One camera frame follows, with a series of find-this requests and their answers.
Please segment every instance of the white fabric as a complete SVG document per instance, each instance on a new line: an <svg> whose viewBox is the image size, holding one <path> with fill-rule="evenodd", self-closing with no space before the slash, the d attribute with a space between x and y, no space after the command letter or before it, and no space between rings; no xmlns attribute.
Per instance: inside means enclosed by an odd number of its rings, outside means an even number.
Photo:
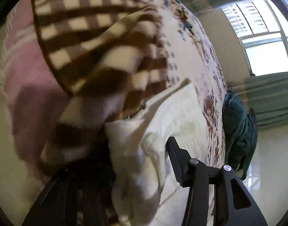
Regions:
<svg viewBox="0 0 288 226"><path fill-rule="evenodd" d="M149 100L136 117L107 123L105 130L120 223L180 225L188 189L176 182L165 144L174 136L191 157L208 164L208 127L194 85L186 79Z"/></svg>

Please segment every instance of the tiled floor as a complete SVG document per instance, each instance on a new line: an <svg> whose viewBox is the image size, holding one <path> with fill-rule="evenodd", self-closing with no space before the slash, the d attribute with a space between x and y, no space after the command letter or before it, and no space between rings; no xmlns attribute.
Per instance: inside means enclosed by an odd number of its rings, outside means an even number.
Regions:
<svg viewBox="0 0 288 226"><path fill-rule="evenodd" d="M2 38L0 30L0 52ZM258 146L244 183L269 226L276 225L288 208L288 126L259 132ZM21 225L41 188L15 155L0 102L0 206L15 226Z"/></svg>

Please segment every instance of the dark green cloth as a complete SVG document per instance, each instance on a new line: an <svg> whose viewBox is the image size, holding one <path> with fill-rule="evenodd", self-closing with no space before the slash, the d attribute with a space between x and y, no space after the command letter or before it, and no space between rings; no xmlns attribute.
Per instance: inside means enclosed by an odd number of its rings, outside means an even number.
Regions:
<svg viewBox="0 0 288 226"><path fill-rule="evenodd" d="M253 109L249 114L233 92L228 91L222 108L223 130L226 138L225 163L232 169L243 169L244 180L257 144L257 125Z"/></svg>

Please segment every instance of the checkered cloth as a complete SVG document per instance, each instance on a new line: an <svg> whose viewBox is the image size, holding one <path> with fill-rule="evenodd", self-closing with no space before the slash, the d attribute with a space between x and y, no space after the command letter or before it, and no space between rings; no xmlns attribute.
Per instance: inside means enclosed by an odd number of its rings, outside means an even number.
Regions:
<svg viewBox="0 0 288 226"><path fill-rule="evenodd" d="M161 18L149 0L32 0L45 60L70 96L127 91L128 118L166 89L167 53Z"/></svg>

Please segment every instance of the window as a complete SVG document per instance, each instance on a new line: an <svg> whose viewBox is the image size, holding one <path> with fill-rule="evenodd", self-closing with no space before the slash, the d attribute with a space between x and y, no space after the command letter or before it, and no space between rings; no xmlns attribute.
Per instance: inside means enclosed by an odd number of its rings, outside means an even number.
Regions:
<svg viewBox="0 0 288 226"><path fill-rule="evenodd" d="M222 10L240 41L252 75L288 71L288 22L272 1L246 1Z"/></svg>

